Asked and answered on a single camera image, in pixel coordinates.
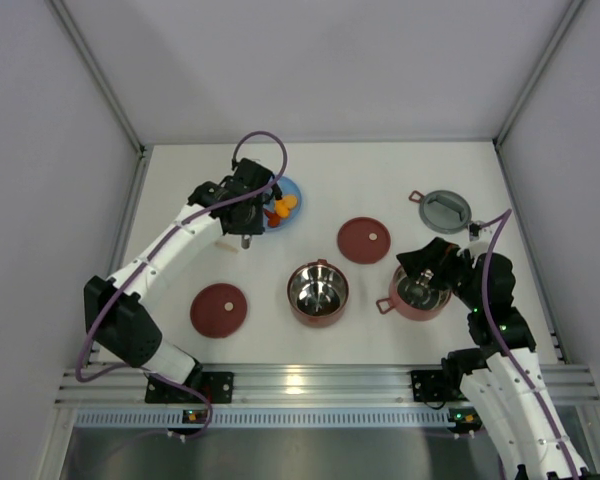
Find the red sausage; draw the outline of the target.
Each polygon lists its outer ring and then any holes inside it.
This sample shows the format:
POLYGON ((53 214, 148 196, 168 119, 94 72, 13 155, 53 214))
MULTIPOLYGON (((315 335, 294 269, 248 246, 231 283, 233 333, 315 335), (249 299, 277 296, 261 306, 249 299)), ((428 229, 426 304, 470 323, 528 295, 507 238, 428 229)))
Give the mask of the red sausage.
POLYGON ((277 228, 280 225, 282 218, 276 212, 264 210, 264 214, 267 218, 268 228, 273 229, 277 228))

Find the long metal tongs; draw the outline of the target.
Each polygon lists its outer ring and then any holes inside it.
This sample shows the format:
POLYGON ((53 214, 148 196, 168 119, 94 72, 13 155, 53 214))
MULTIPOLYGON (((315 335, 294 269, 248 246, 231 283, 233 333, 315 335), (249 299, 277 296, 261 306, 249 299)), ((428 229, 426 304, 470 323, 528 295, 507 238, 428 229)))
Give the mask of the long metal tongs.
POLYGON ((249 249, 250 245, 251 245, 251 241, 252 241, 251 235, 242 235, 241 236, 241 248, 243 250, 249 249))

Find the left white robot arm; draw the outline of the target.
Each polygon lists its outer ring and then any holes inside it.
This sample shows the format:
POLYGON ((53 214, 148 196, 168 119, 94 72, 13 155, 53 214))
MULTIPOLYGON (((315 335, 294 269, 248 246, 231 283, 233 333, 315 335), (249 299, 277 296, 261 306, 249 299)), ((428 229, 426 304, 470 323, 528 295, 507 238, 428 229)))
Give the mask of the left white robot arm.
POLYGON ((232 160, 231 168, 220 182, 199 185, 141 254, 107 279, 91 278, 84 288, 88 334, 126 366, 185 392, 198 389, 202 366, 165 339, 152 313, 207 246, 224 235, 262 234, 263 206, 279 190, 274 173, 253 160, 232 160))

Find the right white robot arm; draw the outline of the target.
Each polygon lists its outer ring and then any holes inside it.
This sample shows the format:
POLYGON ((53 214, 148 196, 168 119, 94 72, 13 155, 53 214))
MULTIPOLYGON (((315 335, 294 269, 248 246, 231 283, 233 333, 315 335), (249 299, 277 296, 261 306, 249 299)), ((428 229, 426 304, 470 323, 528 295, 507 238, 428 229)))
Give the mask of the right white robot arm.
POLYGON ((475 409, 507 478, 597 478, 560 421, 533 334, 513 304, 512 261, 493 250, 472 256, 440 237, 397 260, 416 287, 449 292, 468 308, 475 345, 442 359, 445 388, 475 409))

